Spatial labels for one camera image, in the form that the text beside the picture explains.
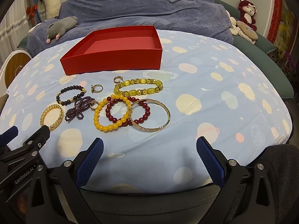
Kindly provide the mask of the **gold chain bangle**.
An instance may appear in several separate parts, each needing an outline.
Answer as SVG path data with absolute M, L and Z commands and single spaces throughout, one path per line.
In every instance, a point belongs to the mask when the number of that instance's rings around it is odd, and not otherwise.
M 51 104 L 40 117 L 40 126 L 46 125 L 50 131 L 55 130 L 64 119 L 64 110 L 59 104 Z

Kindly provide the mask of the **purple garnet bead strand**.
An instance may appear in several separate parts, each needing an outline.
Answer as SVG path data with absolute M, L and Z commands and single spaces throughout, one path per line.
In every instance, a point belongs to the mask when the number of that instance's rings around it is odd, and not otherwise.
M 73 108 L 66 111 L 64 119 L 66 122 L 71 122 L 75 118 L 82 120 L 84 118 L 83 112 L 90 108 L 94 102 L 94 98 L 86 96 L 77 100 Z

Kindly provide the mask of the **gold hoop earring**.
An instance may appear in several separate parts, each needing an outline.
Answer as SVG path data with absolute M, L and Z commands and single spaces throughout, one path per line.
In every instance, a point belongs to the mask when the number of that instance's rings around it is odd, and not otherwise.
M 123 80 L 123 77 L 121 76 L 116 76 L 114 79 L 113 79 L 113 82 L 118 84 L 118 83 L 123 83 L 124 80 Z
M 95 111 L 97 109 L 97 107 L 99 106 L 99 102 L 97 100 L 91 100 L 90 101 L 90 109 Z

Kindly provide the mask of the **gold ring red stone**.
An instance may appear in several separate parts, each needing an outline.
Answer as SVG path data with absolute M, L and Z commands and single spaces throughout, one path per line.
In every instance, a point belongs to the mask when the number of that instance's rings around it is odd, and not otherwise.
M 91 85 L 91 93 L 101 93 L 103 91 L 103 86 L 101 84 Z

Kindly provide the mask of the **rose gold thin bangle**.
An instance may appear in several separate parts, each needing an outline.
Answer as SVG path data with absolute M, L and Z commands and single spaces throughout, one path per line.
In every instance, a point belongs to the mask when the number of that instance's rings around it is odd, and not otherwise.
M 141 106 L 142 109 L 144 109 L 144 114 L 142 115 L 142 121 L 143 123 L 140 122 L 140 118 L 138 118 L 138 123 L 135 122 L 135 119 L 133 118 L 132 114 L 133 114 L 133 109 L 137 106 L 140 106 L 140 103 L 147 103 L 147 105 L 145 106 Z M 166 113 L 166 116 L 167 116 L 167 120 L 166 122 L 162 125 L 162 126 L 158 126 L 158 127 L 152 127 L 152 128 L 148 128 L 148 127 L 144 127 L 143 124 L 149 120 L 149 119 L 152 119 L 151 118 L 151 109 L 147 109 L 147 107 L 150 107 L 150 104 L 155 104 L 155 105 L 158 105 L 159 107 L 161 107 L 165 113 Z M 128 106 L 128 110 L 127 110 L 127 113 L 129 115 L 129 120 L 131 121 L 132 123 L 132 126 L 134 126 L 136 129 L 140 130 L 140 131 L 144 131 L 144 132 L 148 132 L 148 133 L 154 133 L 154 132 L 157 132 L 157 131 L 161 131 L 163 130 L 169 123 L 170 123 L 170 119 L 171 119 L 171 114 L 170 114 L 170 111 L 169 109 L 166 107 L 165 104 L 163 104 L 162 102 L 160 101 L 157 101 L 157 100 L 154 100 L 154 99 L 141 99 L 141 100 L 136 100 L 135 102 L 131 103 L 130 106 Z

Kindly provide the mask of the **brown paper bag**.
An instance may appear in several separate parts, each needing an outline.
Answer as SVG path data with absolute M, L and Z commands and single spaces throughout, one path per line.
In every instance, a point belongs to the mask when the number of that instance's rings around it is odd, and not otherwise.
M 8 94 L 4 94 L 3 96 L 0 97 L 0 114 L 5 106 L 5 103 L 7 102 L 9 95 Z

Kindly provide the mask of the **round wooden white device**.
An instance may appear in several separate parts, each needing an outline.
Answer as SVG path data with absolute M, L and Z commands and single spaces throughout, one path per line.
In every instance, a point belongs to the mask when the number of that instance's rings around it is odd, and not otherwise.
M 12 51 L 1 67 L 1 90 L 7 89 L 22 68 L 32 59 L 26 50 Z

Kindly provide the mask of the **blue planet print sheet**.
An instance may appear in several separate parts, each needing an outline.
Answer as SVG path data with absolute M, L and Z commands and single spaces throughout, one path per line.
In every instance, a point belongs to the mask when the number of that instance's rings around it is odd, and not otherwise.
M 19 130 L 10 149 L 20 147 L 40 128 L 40 117 L 57 93 L 81 85 L 98 101 L 113 93 L 116 76 L 123 79 L 153 78 L 163 90 L 151 95 L 171 114 L 161 131 L 148 133 L 133 126 L 103 132 L 94 126 L 88 109 L 82 120 L 63 121 L 50 134 L 41 156 L 48 167 L 89 147 L 95 138 L 104 152 L 86 189 L 119 193 L 171 193 L 194 189 L 211 182 L 196 151 L 204 136 L 228 159 L 247 165 L 268 146 L 288 140 L 290 114 L 274 86 L 246 55 L 234 46 L 205 36 L 160 30 L 163 47 L 160 70 L 119 70 L 67 76 L 60 58 L 78 43 L 66 41 L 44 50 L 30 60 L 8 88 L 1 113 L 1 132 Z M 91 93 L 91 85 L 103 91 Z M 150 104 L 151 118 L 144 127 L 162 126 L 165 111 Z

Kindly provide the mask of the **grey mouse plush toy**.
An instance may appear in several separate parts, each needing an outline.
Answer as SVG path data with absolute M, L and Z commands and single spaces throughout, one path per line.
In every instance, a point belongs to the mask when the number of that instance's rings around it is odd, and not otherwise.
M 51 40 L 59 40 L 67 31 L 73 29 L 78 25 L 78 18 L 75 16 L 65 17 L 52 23 L 46 31 L 46 43 L 49 44 Z

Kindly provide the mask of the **red cardboard box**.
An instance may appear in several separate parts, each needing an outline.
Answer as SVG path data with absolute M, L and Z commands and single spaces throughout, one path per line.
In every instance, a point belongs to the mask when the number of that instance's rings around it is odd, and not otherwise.
M 123 26 L 93 31 L 60 59 L 66 75 L 159 70 L 163 48 L 154 26 Z

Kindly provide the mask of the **red bow curtain tie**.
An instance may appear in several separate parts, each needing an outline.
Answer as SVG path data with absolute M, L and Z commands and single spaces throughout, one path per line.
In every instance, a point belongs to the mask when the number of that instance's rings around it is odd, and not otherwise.
M 36 13 L 37 8 L 38 8 L 37 4 L 33 5 L 32 7 L 27 7 L 26 8 L 26 14 L 27 14 L 29 19 L 33 19 L 35 17 L 35 13 Z

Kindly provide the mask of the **beige cookie plush toy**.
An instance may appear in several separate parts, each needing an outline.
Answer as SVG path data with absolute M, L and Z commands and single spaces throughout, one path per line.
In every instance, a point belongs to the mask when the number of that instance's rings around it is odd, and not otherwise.
M 231 31 L 232 35 L 240 36 L 250 43 L 255 44 L 255 42 L 258 40 L 258 35 L 256 32 L 244 22 L 236 20 L 234 17 L 232 17 L 229 11 L 226 11 L 226 13 L 231 21 L 229 30 Z

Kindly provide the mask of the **red monkey plush toy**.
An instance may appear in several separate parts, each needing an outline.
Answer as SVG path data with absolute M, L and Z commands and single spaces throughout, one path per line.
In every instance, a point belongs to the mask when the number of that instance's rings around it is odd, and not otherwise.
M 257 13 L 256 6 L 248 0 L 240 0 L 238 10 L 240 11 L 240 21 L 257 31 L 254 19 L 254 15 Z

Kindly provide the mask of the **dark blue velvet blanket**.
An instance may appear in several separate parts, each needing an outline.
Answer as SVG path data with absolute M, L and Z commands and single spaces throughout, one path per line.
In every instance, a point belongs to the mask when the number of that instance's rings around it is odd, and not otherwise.
M 81 38 L 94 30 L 111 27 L 153 25 L 159 30 L 173 30 L 234 42 L 230 19 L 223 5 L 214 0 L 67 0 L 59 19 L 75 16 L 78 26 L 58 41 L 46 43 L 46 30 L 56 18 L 42 22 L 28 36 L 27 50 L 38 53 L 65 41 Z

